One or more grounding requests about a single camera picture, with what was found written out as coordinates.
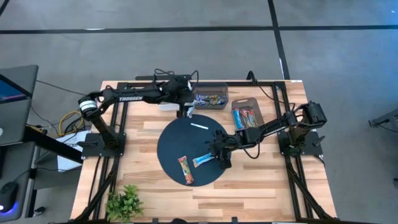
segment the candy bar wrapper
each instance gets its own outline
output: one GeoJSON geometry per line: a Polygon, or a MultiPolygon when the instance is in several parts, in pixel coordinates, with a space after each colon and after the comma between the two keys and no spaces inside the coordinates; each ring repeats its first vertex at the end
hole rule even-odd
{"type": "Polygon", "coordinates": [[[187,180],[187,184],[192,184],[193,177],[192,177],[191,171],[189,170],[187,157],[183,156],[183,157],[179,158],[178,161],[180,162],[180,165],[182,167],[182,172],[184,173],[185,180],[187,180]]]}
{"type": "Polygon", "coordinates": [[[207,161],[210,161],[214,159],[214,157],[211,155],[211,152],[209,152],[208,154],[201,156],[201,157],[197,157],[193,159],[193,165],[196,167],[198,167],[200,164],[203,164],[207,161]]]}

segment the desk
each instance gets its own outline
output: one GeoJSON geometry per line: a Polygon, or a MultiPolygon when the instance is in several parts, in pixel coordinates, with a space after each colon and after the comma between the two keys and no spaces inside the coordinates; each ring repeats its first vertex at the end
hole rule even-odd
{"type": "MultiPolygon", "coordinates": [[[[116,88],[117,83],[105,81],[102,89],[106,85],[116,88]]],[[[307,102],[302,82],[286,81],[285,84],[290,102],[297,105],[307,102]]],[[[272,96],[271,88],[263,89],[272,96]]],[[[228,91],[229,103],[224,110],[196,110],[194,113],[217,120],[228,133],[233,134],[235,127],[231,102],[253,96],[259,103],[264,121],[276,119],[274,102],[259,87],[228,87],[228,91]]],[[[103,115],[108,124],[111,114],[112,109],[109,108],[103,115]]],[[[244,151],[235,151],[231,158],[232,168],[227,169],[218,180],[202,187],[186,187],[166,175],[156,154],[161,132],[174,119],[175,111],[160,111],[158,105],[134,102],[128,106],[125,129],[127,143],[120,160],[116,188],[121,190],[127,184],[138,186],[139,198],[144,202],[145,209],[144,216],[136,217],[135,222],[151,222],[152,218],[169,222],[175,217],[188,222],[230,222],[231,217],[238,217],[240,222],[295,220],[284,157],[279,154],[276,134],[266,137],[261,143],[258,159],[248,158],[244,151]]],[[[255,154],[257,148],[248,151],[255,154]]],[[[323,164],[313,156],[302,156],[302,160],[309,191],[325,211],[335,217],[323,164]]],[[[77,217],[87,205],[96,161],[97,158],[93,157],[83,163],[71,218],[77,217]]],[[[297,195],[301,214],[305,217],[303,197],[298,189],[297,195]]],[[[100,218],[104,217],[105,201],[106,197],[102,200],[100,218]]]]}

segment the black circular mat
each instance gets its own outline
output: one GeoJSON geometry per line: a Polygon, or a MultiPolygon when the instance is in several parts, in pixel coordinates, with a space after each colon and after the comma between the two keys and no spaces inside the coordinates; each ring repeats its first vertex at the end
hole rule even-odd
{"type": "Polygon", "coordinates": [[[195,168],[193,159],[208,154],[209,145],[216,130],[226,131],[217,121],[194,114],[192,118],[177,118],[163,130],[157,143],[157,158],[166,174],[179,184],[198,187],[214,182],[223,174],[220,162],[212,159],[195,168]],[[208,129],[191,125],[198,124],[208,129]],[[193,183],[187,185],[178,159],[186,156],[193,183]]]}

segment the green plant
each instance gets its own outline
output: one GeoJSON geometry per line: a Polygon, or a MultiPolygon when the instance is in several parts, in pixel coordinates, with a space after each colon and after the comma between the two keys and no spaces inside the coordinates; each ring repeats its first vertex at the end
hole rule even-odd
{"type": "Polygon", "coordinates": [[[126,185],[124,186],[123,194],[110,192],[109,200],[106,203],[106,212],[108,212],[108,221],[122,221],[129,222],[130,218],[135,217],[137,214],[143,215],[143,208],[137,194],[137,186],[126,185]]]}

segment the laptop screen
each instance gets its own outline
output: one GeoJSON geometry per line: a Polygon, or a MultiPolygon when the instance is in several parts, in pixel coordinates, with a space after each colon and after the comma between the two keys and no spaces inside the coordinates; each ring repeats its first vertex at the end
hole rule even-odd
{"type": "Polygon", "coordinates": [[[0,78],[0,103],[19,101],[26,99],[27,96],[8,83],[7,80],[0,78]]]}

